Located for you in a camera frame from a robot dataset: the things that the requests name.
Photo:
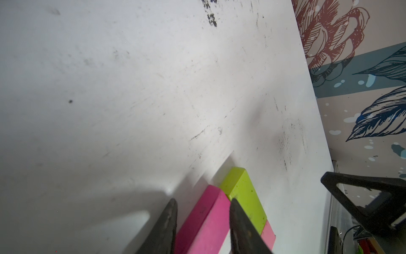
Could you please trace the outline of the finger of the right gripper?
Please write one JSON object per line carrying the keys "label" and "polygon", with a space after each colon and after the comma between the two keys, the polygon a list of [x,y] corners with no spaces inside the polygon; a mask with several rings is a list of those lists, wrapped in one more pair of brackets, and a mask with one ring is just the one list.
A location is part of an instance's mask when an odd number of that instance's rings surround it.
{"label": "finger of the right gripper", "polygon": [[406,181],[326,172],[321,183],[367,231],[390,235],[406,223]]}

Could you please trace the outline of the magenta block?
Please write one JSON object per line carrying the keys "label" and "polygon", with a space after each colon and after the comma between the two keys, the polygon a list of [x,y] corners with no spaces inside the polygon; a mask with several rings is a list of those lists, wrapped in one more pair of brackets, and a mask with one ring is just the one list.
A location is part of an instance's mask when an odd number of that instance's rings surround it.
{"label": "magenta block", "polygon": [[209,185],[178,231],[175,254],[218,254],[229,232],[230,200]]}

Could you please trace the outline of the green block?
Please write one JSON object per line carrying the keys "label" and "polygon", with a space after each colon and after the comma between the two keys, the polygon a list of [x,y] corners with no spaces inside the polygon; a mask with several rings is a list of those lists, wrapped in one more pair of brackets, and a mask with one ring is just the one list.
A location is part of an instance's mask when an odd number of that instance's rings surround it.
{"label": "green block", "polygon": [[231,168],[219,187],[230,201],[237,199],[257,232],[261,234],[267,216],[246,169]]}

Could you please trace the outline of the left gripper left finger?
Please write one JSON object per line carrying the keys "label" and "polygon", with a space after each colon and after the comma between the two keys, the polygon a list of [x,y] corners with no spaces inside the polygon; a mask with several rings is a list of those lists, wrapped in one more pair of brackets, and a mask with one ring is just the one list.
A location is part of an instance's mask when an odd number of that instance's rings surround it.
{"label": "left gripper left finger", "polygon": [[171,199],[136,254],[173,254],[177,217],[178,203]]}

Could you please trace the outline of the light pink block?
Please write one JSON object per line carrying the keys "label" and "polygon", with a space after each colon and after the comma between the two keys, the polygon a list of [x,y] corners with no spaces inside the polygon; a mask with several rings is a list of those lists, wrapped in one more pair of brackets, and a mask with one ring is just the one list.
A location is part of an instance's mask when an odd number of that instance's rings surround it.
{"label": "light pink block", "polygon": [[275,241],[276,241],[276,235],[268,220],[266,221],[265,226],[262,230],[261,238],[264,241],[264,243],[266,244],[266,246],[270,250],[272,250],[273,246],[275,244]]}

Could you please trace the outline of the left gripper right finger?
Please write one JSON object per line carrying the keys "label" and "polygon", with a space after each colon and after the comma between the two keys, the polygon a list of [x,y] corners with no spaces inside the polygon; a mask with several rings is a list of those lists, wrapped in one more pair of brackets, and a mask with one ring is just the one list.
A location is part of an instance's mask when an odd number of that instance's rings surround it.
{"label": "left gripper right finger", "polygon": [[272,254],[237,199],[230,204],[229,227],[233,254]]}

